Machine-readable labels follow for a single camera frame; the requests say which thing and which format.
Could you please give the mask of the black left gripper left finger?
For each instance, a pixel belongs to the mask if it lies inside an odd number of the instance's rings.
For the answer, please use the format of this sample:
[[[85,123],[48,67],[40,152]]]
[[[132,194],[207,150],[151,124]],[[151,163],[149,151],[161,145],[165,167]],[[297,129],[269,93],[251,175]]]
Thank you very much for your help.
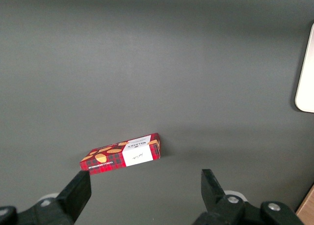
[[[90,174],[88,171],[79,171],[60,193],[43,196],[23,212],[17,212],[14,206],[2,206],[0,223],[2,225],[73,225],[90,197]]]

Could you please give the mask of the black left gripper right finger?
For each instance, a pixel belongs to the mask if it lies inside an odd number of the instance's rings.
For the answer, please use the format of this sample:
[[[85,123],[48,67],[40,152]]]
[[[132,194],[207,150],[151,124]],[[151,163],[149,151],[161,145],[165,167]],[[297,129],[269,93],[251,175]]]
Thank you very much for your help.
[[[260,207],[235,194],[226,194],[210,169],[201,174],[201,194],[207,209],[195,225],[302,225],[303,222],[284,203],[264,201]]]

